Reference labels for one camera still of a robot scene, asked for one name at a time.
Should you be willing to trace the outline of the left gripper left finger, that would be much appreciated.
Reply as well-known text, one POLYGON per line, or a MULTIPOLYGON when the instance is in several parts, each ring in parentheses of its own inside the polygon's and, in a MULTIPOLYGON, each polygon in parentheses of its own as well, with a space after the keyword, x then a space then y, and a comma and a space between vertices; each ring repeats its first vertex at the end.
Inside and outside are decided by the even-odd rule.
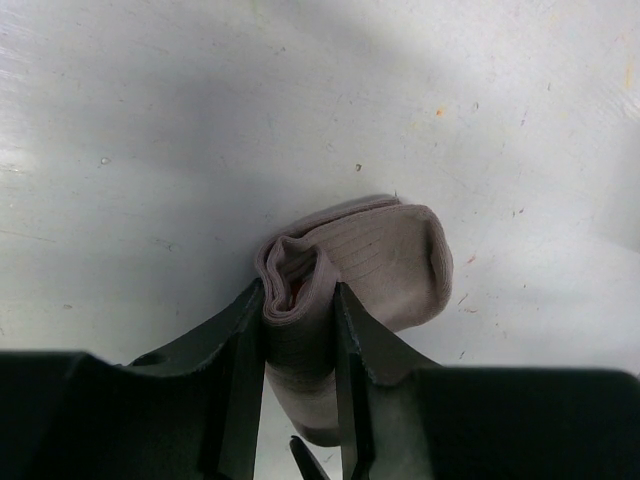
POLYGON ((80 351, 1 354, 5 479, 250 479, 264 291, 128 365, 80 351))

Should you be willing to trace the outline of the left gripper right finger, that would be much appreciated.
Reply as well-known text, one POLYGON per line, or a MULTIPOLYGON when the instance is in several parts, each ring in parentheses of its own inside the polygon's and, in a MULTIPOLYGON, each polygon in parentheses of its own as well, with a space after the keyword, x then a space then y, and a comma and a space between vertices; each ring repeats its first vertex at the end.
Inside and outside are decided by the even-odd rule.
POLYGON ((607 369, 445 367, 339 284, 347 479, 635 479, 639 382, 607 369))

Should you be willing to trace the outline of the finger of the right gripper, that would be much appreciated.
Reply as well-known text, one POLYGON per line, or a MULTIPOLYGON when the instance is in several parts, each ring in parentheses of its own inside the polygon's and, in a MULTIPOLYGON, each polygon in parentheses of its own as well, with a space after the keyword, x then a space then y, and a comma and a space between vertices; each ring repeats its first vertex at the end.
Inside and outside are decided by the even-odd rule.
POLYGON ((292 436, 289 447, 303 480, 328 480, 328 475, 298 436, 292 436))

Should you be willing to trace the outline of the beige sock with red stripes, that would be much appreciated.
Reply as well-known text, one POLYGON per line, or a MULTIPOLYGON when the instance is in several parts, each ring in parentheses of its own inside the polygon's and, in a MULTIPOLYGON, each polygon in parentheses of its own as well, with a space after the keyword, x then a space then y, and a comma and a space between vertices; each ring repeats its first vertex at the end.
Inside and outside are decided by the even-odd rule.
POLYGON ((453 257, 437 215, 394 196, 308 216, 259 250, 266 374, 307 441, 339 443, 333 296, 345 283, 393 332, 422 325, 447 306, 453 257))

